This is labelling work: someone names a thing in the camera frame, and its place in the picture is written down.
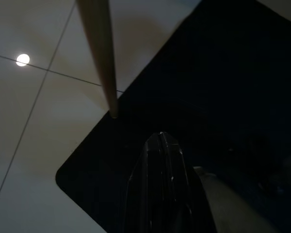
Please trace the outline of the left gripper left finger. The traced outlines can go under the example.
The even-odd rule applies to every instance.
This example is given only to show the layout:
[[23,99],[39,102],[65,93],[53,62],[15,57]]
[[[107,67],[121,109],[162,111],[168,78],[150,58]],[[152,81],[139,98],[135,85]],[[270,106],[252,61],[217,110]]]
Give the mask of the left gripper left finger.
[[154,133],[143,145],[128,181],[125,233],[162,231],[162,193],[162,145]]

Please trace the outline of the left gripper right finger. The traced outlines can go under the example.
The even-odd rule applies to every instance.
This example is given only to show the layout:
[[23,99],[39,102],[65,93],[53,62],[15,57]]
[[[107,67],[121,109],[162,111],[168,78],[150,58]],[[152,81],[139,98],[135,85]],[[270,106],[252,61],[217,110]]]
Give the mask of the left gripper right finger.
[[178,141],[166,132],[161,141],[167,176],[166,232],[217,232],[201,180],[187,165]]

